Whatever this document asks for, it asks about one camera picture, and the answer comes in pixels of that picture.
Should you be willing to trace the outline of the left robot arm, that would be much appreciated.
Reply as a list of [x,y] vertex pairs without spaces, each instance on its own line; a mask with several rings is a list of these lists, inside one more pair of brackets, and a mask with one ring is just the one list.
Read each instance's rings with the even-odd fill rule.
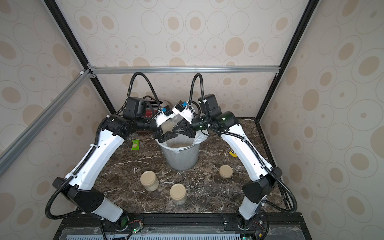
[[[157,119],[164,114],[163,110],[159,109],[151,119],[144,118],[146,101],[131,97],[137,76],[148,80],[148,77],[141,72],[133,74],[122,108],[101,121],[94,143],[91,144],[89,151],[77,166],[65,178],[56,178],[53,182],[56,191],[48,200],[45,208],[45,215],[48,219],[59,220],[74,214],[91,214],[114,223],[120,229],[125,228],[129,223],[129,217],[121,207],[94,189],[97,177],[119,146],[137,131],[153,133],[154,139],[160,143],[177,137],[177,134],[173,132],[164,132],[161,125],[157,124]],[[79,209],[63,215],[52,214],[51,207],[59,194],[62,194]]]

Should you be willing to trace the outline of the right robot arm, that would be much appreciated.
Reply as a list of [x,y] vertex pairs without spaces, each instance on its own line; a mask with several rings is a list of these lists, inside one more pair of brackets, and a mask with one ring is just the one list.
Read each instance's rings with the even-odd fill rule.
[[[236,213],[239,227],[241,229],[249,228],[254,216],[261,212],[263,204],[283,213],[295,213],[298,203],[292,191],[281,180],[281,169],[273,167],[260,155],[246,136],[235,115],[230,111],[222,112],[215,95],[204,93],[204,82],[200,73],[194,76],[193,82],[196,80],[200,81],[201,86],[201,97],[198,99],[201,114],[200,116],[194,115],[192,99],[187,102],[178,102],[172,111],[174,114],[182,116],[183,119],[177,123],[173,132],[192,138],[197,131],[210,129],[235,151],[250,178],[250,181],[242,187],[245,196]],[[290,209],[283,209],[267,199],[267,195],[276,185],[285,189],[290,197],[292,201]]]

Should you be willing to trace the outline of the beige jar lid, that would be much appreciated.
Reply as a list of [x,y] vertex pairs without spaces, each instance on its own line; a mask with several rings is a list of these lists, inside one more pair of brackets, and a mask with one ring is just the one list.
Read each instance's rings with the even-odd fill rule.
[[219,169],[219,174],[224,179],[229,179],[233,176],[233,169],[228,165],[222,165]]

